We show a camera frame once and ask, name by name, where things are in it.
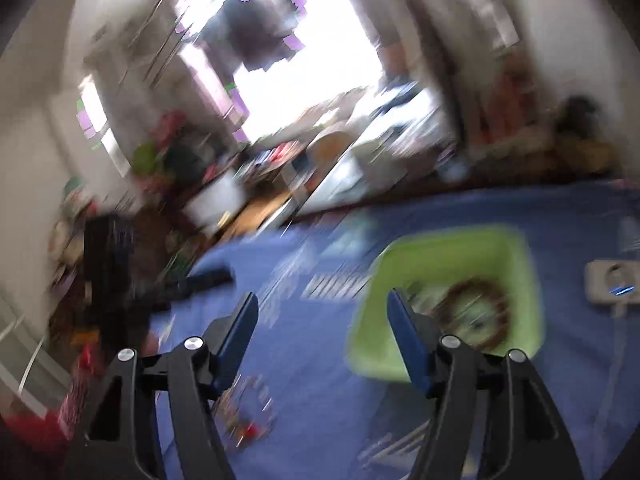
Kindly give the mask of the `green plastic tray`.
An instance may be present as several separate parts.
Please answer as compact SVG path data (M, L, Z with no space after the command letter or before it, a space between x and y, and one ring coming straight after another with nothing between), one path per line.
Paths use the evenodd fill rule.
M510 323L492 350L501 356L519 348L531 358L544 342L544 314L536 266L523 233L500 224L466 226L404 236L388 245L370 267L370 281L347 336L346 362L355 374L408 382L390 329L386 298L416 284L434 304L451 286L486 278L506 293Z

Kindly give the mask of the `blue bed sheet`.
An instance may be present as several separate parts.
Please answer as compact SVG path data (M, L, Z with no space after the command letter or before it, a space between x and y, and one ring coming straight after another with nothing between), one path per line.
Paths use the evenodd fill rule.
M401 479L416 457L430 404L408 382L362 377L347 336L370 267L395 240L500 224L524 234L536 266L544 342L530 358L558 407L585 476L597 479L639 423L639 312L594 306L584 271L638 254L634 198L612 183L476 191L366 208L318 226L294 226L210 250L205 271L231 266L235 284L157 318L167 347L203 333L246 292L259 320L241 365L270 390L267 437L232 455L241 479Z

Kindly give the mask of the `white power adapter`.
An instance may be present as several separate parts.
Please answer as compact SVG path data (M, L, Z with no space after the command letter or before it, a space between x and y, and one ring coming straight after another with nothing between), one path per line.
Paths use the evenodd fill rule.
M585 292L592 304L639 304L637 260L593 260L585 266Z

